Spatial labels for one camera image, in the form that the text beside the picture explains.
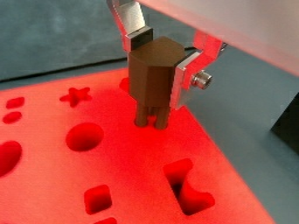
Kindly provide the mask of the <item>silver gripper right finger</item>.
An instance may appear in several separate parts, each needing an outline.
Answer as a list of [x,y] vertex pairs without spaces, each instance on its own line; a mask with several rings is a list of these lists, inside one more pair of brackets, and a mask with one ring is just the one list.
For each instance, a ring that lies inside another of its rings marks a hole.
[[206,89],[211,84],[211,75],[206,67],[223,52],[224,43],[210,34],[196,31],[192,45],[195,51],[184,57],[175,67],[170,106],[179,109],[191,96],[191,88]]

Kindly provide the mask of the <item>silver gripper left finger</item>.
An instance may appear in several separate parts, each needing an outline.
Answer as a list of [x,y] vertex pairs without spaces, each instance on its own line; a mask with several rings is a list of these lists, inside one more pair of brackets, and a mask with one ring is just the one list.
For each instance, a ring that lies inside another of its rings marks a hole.
[[140,3],[136,0],[107,0],[127,53],[154,40],[154,29],[146,25]]

